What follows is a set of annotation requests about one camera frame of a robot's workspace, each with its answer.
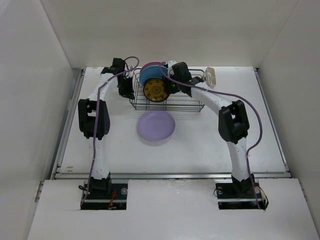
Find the metal wire dish rack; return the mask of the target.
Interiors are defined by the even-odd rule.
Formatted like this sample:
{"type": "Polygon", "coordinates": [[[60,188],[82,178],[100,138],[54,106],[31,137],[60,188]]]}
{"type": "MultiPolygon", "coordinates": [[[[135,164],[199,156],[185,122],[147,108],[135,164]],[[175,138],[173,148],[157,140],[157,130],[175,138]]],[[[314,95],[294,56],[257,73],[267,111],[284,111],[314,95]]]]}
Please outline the metal wire dish rack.
{"type": "Polygon", "coordinates": [[[182,92],[171,94],[163,102],[150,101],[145,97],[143,93],[143,86],[139,82],[140,70],[141,68],[138,68],[133,72],[132,84],[134,90],[134,99],[129,99],[129,103],[135,110],[165,110],[199,113],[204,108],[205,105],[201,101],[195,100],[194,98],[191,98],[182,92]]]}

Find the yellow patterned glass plate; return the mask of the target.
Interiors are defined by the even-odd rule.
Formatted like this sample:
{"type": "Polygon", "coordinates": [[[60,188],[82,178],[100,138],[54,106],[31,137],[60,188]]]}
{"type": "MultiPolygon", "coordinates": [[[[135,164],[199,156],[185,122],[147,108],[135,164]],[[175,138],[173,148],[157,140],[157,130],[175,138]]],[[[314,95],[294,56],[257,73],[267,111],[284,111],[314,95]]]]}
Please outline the yellow patterned glass plate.
{"type": "Polygon", "coordinates": [[[145,81],[143,86],[144,96],[151,102],[164,102],[169,94],[165,92],[164,82],[159,78],[150,78],[145,81]]]}

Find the lavender plastic plate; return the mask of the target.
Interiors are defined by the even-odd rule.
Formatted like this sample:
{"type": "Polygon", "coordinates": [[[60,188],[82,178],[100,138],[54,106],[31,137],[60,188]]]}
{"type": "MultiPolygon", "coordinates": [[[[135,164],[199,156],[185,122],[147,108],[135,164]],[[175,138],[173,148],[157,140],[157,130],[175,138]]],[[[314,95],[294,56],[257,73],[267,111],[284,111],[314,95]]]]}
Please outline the lavender plastic plate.
{"type": "Polygon", "coordinates": [[[151,110],[144,113],[138,123],[139,134],[147,141],[159,142],[171,137],[176,128],[176,121],[167,111],[151,110]]]}

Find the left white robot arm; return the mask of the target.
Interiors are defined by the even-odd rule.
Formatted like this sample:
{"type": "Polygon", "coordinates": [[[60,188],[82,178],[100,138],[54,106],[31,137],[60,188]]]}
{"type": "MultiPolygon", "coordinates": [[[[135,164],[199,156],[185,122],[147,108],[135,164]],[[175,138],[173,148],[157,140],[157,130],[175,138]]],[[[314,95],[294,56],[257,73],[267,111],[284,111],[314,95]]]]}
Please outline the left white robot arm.
{"type": "Polygon", "coordinates": [[[86,186],[80,188],[90,193],[95,192],[100,198],[111,195],[112,186],[110,168],[106,157],[107,134],[111,120],[107,107],[107,98],[117,89],[119,96],[133,100],[133,67],[128,67],[127,60],[114,58],[110,67],[104,67],[100,73],[100,82],[93,92],[77,104],[79,130],[89,143],[92,151],[92,163],[86,186]]]}

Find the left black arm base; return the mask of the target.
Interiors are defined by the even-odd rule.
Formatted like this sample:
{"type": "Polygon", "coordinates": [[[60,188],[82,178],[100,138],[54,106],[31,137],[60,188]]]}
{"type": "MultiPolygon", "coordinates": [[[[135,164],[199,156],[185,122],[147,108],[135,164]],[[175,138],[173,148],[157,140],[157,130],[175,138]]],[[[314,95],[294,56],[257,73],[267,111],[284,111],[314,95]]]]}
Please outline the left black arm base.
{"type": "Polygon", "coordinates": [[[86,196],[86,186],[79,185],[82,190],[80,201],[81,210],[126,210],[127,209],[127,196],[128,184],[127,183],[112,183],[110,190],[107,191],[92,191],[88,192],[86,196]]]}

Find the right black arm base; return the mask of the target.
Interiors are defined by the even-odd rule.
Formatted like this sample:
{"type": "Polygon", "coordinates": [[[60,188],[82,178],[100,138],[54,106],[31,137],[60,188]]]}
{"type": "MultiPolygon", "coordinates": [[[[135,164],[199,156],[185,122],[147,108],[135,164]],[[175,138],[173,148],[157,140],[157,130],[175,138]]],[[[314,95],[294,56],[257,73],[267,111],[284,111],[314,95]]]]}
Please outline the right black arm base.
{"type": "Polygon", "coordinates": [[[243,190],[231,179],[216,180],[213,194],[219,210],[266,210],[269,206],[269,199],[258,181],[254,181],[253,187],[249,180],[243,190]]]}

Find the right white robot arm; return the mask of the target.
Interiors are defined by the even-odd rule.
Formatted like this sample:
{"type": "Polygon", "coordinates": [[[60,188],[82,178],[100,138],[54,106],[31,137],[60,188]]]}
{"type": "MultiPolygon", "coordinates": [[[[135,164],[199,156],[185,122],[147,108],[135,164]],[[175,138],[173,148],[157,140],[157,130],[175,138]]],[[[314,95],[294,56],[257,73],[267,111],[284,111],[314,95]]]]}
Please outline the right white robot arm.
{"type": "Polygon", "coordinates": [[[165,89],[169,93],[180,91],[202,102],[218,116],[218,133],[227,143],[231,159],[232,193],[243,197],[250,191],[254,179],[247,153],[247,136],[250,128],[245,103],[237,95],[237,101],[224,96],[230,93],[214,91],[215,70],[207,67],[202,77],[193,77],[185,62],[169,61],[168,73],[163,73],[165,89]]]}

